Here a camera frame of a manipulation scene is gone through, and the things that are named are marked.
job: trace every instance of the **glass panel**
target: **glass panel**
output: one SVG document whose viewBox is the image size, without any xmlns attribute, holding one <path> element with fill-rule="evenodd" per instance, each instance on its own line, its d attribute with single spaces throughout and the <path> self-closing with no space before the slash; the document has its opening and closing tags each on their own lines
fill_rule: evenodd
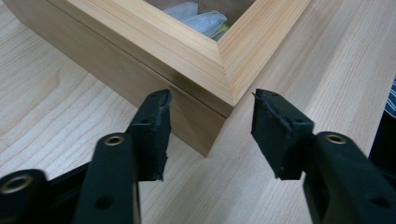
<svg viewBox="0 0 396 224">
<path fill-rule="evenodd" d="M 219 40 L 254 0 L 145 0 L 152 6 Z"/>
</svg>

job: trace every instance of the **wooden surface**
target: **wooden surface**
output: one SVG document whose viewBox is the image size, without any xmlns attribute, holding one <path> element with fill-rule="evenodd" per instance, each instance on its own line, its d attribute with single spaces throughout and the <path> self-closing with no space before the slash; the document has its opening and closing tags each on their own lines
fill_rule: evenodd
<svg viewBox="0 0 396 224">
<path fill-rule="evenodd" d="M 235 106 L 310 0 L 257 0 L 219 43 L 141 0 L 49 1 L 134 57 L 140 48 L 149 63 L 164 63 L 148 67 L 220 112 L 191 83 Z M 161 73 L 164 66 L 176 72 Z"/>
<path fill-rule="evenodd" d="M 249 91 L 277 91 L 367 153 L 396 75 L 396 2 L 313 0 Z M 90 159 L 136 109 L 0 2 L 0 175 L 49 178 Z M 301 181 L 281 182 L 249 134 L 253 97 L 226 121 L 208 158 L 171 136 L 164 181 L 141 183 L 144 223 L 310 223 Z"/>
<path fill-rule="evenodd" d="M 172 132 L 207 156 L 225 122 L 221 114 L 161 78 L 53 4 L 43 0 L 5 3 L 20 21 L 133 105 L 140 106 L 154 91 L 171 89 L 174 96 L 171 115 L 177 118 L 172 119 Z"/>
</svg>

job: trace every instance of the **dark fabric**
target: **dark fabric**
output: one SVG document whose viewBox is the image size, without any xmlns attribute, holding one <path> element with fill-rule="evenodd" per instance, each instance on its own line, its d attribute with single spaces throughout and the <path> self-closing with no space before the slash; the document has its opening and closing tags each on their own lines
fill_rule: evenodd
<svg viewBox="0 0 396 224">
<path fill-rule="evenodd" d="M 387 112 L 382 116 L 369 158 L 380 170 L 396 176 L 396 119 Z"/>
<path fill-rule="evenodd" d="M 387 105 L 385 106 L 385 111 L 387 111 L 391 116 L 396 118 L 396 78 L 393 81 L 393 85 L 389 93 Z"/>
</svg>

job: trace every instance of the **wooden box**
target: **wooden box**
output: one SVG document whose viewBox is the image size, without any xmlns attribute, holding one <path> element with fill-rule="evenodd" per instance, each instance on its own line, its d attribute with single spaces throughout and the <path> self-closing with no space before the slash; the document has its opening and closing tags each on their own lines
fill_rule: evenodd
<svg viewBox="0 0 396 224">
<path fill-rule="evenodd" d="M 216 42 L 161 11 L 181 0 L 4 0 L 132 104 L 170 89 L 173 133 L 204 156 L 309 1 L 197 0 L 232 25 Z"/>
</svg>

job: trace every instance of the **black clamp jaw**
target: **black clamp jaw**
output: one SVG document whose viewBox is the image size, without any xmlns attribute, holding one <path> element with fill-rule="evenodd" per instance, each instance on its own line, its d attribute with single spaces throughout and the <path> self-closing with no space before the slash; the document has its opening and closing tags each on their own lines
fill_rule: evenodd
<svg viewBox="0 0 396 224">
<path fill-rule="evenodd" d="M 276 177 L 300 179 L 314 223 L 396 223 L 396 191 L 340 133 L 313 135 L 314 122 L 271 91 L 257 90 L 252 135 Z"/>
<path fill-rule="evenodd" d="M 0 223 L 140 223 L 137 182 L 163 179 L 171 98 L 168 90 L 150 94 L 125 133 L 101 138 L 92 161 L 64 175 L 1 178 Z"/>
</svg>

